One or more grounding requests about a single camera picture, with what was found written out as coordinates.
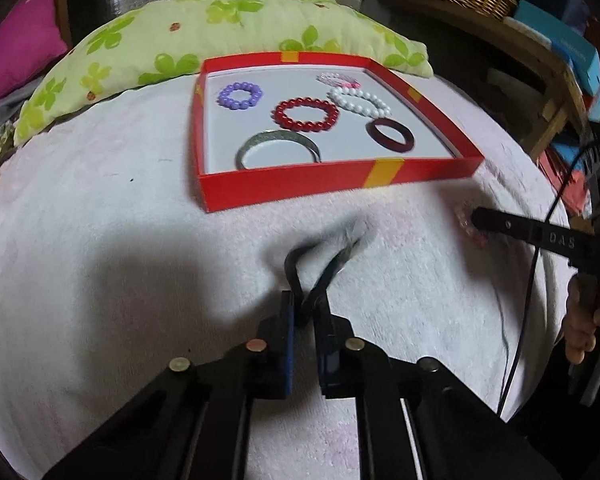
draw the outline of hand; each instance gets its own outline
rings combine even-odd
[[[596,328],[600,327],[600,308],[591,314],[580,305],[580,287],[578,275],[569,281],[567,314],[562,320],[562,331],[566,343],[567,359],[578,365],[584,359],[585,352],[596,347]]]

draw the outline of red beaded bracelet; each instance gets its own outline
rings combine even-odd
[[[324,121],[318,121],[317,123],[311,121],[305,121],[304,123],[302,121],[294,121],[285,114],[285,110],[288,108],[296,108],[298,106],[320,108],[327,112],[327,118]],[[296,99],[289,99],[289,101],[282,101],[276,106],[276,109],[273,110],[273,119],[279,126],[295,132],[321,132],[323,130],[330,130],[338,120],[339,115],[340,111],[336,105],[328,101],[312,99],[311,97],[299,97]]]

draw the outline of wooden table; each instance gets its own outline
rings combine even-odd
[[[522,63],[544,82],[538,118],[520,144],[537,160],[556,134],[571,122],[578,134],[587,123],[587,111],[573,72],[557,54],[508,25],[443,0],[384,0],[464,30]]]

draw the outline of bed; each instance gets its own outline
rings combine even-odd
[[[195,75],[98,96],[3,165],[0,450],[20,475],[41,478],[171,358],[202,364],[253,336],[286,287],[287,251],[356,215],[376,235],[331,286],[333,313],[391,356],[440,359],[495,409],[520,333],[532,251],[501,237],[480,247],[456,208],[540,218],[554,192],[459,89],[435,76],[399,75],[484,154],[472,178],[207,214],[187,156]],[[553,220],[566,225],[563,206]],[[321,263],[304,270],[307,284]],[[505,420],[544,371],[570,275],[563,258],[541,255]],[[294,368],[289,400],[254,407],[248,478],[358,478],[354,403],[319,395],[310,331],[298,337]]]

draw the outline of pillow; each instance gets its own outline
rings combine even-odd
[[[56,64],[22,107],[14,143],[128,88],[196,73],[209,57],[277,50],[355,54],[433,75],[425,45],[334,0],[160,0],[98,28]]]
[[[0,24],[0,98],[66,50],[54,0],[20,0]]]

